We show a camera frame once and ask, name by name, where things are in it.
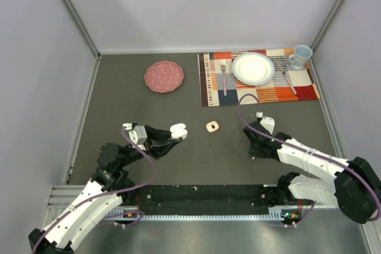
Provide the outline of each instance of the small wooden block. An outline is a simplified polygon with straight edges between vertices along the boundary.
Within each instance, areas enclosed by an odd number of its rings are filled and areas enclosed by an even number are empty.
[[[207,124],[207,130],[209,133],[216,132],[219,128],[220,126],[218,125],[216,121],[212,121]]]

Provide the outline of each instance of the polka dot plate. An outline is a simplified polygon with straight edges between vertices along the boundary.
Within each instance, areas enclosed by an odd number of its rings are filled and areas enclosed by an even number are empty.
[[[183,69],[175,62],[156,62],[144,75],[145,84],[154,92],[172,92],[184,79]]]

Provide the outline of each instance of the gray floor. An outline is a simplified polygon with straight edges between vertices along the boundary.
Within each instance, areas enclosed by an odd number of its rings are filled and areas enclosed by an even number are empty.
[[[158,61],[174,61],[184,70],[183,84],[159,94],[145,86],[146,69]],[[256,105],[243,106],[254,120]],[[70,184],[85,184],[97,167],[99,148],[106,142],[125,144],[122,123],[169,129],[185,123],[188,138],[157,162],[155,184],[270,184],[298,169],[274,160],[251,160],[249,142],[236,106],[201,107],[196,54],[104,55],[99,66]],[[276,121],[275,131],[292,135],[322,152],[334,154],[319,101],[276,102],[263,105]],[[220,130],[210,134],[206,123],[216,120]],[[127,168],[135,183],[151,175],[144,160]]]
[[[76,254],[367,254],[364,231],[339,211],[314,210],[298,228],[254,221],[142,221],[100,225]]]

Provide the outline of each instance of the knife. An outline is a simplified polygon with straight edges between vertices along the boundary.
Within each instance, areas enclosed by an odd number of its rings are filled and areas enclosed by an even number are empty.
[[[278,63],[278,61],[275,61],[276,65],[279,67],[280,69],[280,72],[282,73],[283,77],[285,78],[286,82],[288,83],[288,85],[291,87],[291,90],[294,94],[296,94],[296,90],[295,88],[293,87],[290,79],[288,78],[287,74],[286,74],[286,71],[282,68],[282,66]]]

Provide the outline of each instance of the cup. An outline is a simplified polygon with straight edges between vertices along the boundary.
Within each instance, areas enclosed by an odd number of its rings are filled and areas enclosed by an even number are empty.
[[[293,54],[288,57],[291,67],[296,70],[301,70],[304,64],[312,57],[312,49],[306,45],[296,46]]]

